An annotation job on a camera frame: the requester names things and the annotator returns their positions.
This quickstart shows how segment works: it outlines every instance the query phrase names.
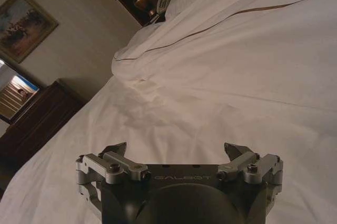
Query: painting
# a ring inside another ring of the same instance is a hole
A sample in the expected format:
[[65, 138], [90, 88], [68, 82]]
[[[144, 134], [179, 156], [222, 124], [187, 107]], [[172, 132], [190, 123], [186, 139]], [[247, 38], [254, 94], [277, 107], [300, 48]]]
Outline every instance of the painting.
[[0, 50], [20, 63], [57, 26], [33, 0], [7, 0], [0, 7]]

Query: bolt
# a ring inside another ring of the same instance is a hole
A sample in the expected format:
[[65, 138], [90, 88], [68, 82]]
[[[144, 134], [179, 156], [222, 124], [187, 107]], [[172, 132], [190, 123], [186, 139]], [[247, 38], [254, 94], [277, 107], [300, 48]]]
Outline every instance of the bolt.
[[247, 165], [247, 170], [249, 173], [257, 173], [257, 165], [249, 164]]
[[141, 180], [148, 180], [151, 178], [151, 172], [144, 171], [141, 173]]
[[227, 174], [224, 171], [219, 171], [216, 174], [216, 177], [218, 178], [218, 180], [224, 181], [226, 179], [226, 177], [227, 177]]
[[109, 169], [112, 172], [118, 172], [120, 170], [120, 165], [119, 164], [112, 164], [112, 165], [110, 165]]

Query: wooden dresser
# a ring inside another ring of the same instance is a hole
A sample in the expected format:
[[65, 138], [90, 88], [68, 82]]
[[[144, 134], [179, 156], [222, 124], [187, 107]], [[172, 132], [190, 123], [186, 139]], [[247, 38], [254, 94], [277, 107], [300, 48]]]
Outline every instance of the wooden dresser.
[[45, 88], [0, 138], [0, 160], [20, 168], [40, 150], [69, 119], [79, 111], [84, 101], [62, 82]]

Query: beige wall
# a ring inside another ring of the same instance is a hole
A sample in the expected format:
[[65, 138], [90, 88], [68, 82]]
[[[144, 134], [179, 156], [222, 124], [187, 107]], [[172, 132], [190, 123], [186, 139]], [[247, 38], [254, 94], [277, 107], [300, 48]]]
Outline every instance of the beige wall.
[[111, 77], [115, 51], [140, 25], [115, 0], [35, 1], [60, 25], [19, 67], [45, 85], [62, 78], [90, 99]]

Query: bed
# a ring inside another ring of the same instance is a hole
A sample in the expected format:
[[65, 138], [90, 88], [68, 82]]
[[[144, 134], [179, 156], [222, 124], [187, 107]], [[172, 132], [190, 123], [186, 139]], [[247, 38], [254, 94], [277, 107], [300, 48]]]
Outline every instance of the bed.
[[337, 1], [175, 1], [15, 175], [0, 223], [99, 223], [75, 159], [123, 141], [126, 157], [154, 164], [224, 163], [225, 141], [274, 152], [284, 181], [267, 223], [335, 223]]

